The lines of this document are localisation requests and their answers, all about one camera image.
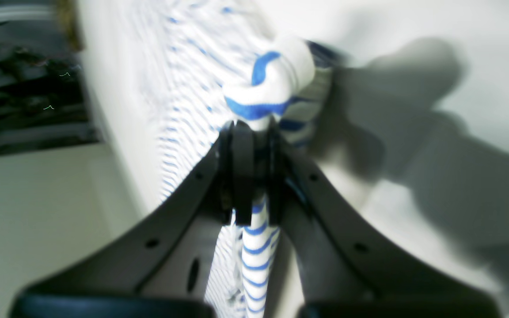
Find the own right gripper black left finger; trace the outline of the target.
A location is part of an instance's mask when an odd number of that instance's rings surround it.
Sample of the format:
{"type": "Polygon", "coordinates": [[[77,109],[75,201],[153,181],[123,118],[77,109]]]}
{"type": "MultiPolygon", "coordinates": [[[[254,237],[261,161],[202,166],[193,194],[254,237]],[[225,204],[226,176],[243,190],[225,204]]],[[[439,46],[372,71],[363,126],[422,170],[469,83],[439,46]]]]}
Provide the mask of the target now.
{"type": "Polygon", "coordinates": [[[88,258],[28,286],[11,318],[214,318],[204,302],[218,234],[250,225],[254,137],[224,125],[207,155],[143,221],[88,258]]]}

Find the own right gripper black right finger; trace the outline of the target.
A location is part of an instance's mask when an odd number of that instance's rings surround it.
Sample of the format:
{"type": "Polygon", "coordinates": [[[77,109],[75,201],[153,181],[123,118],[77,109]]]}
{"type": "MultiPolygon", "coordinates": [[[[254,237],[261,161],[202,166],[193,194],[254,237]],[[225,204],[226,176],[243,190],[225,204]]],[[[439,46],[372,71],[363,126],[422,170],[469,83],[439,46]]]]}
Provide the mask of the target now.
{"type": "Polygon", "coordinates": [[[267,132],[267,208],[297,255],[300,318],[498,318],[486,292],[414,257],[366,221],[317,165],[267,132]]]}

